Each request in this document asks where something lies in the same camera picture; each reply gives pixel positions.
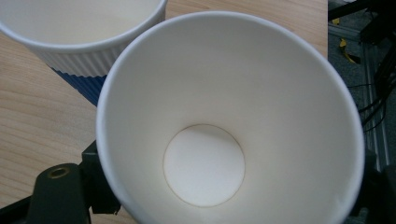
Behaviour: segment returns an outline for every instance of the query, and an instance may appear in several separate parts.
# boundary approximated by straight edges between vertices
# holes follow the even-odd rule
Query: white ribbed cup
[[[0,31],[22,43],[97,105],[113,63],[136,37],[164,20],[166,3],[5,0],[0,7]]]

